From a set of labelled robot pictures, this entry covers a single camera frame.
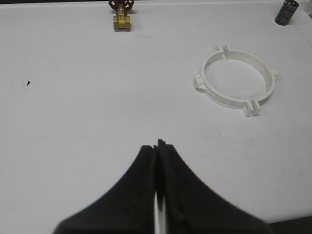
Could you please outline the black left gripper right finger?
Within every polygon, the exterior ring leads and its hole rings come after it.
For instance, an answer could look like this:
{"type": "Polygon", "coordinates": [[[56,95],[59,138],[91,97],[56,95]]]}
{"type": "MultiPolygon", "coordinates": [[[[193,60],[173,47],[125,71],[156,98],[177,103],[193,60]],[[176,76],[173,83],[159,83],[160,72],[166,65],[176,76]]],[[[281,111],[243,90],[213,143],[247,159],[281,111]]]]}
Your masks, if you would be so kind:
{"type": "Polygon", "coordinates": [[[158,142],[159,195],[165,198],[168,234],[271,234],[264,221],[237,208],[205,185],[173,145],[158,142]]]}

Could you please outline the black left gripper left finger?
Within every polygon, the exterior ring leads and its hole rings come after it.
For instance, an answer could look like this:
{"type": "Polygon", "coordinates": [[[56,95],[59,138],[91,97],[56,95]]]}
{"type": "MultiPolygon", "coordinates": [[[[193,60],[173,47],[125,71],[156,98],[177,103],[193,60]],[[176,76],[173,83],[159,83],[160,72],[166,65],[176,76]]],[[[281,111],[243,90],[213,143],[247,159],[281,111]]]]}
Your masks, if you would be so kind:
{"type": "Polygon", "coordinates": [[[155,147],[142,146],[122,178],[90,206],[58,224],[56,234],[153,234],[155,147]]]}

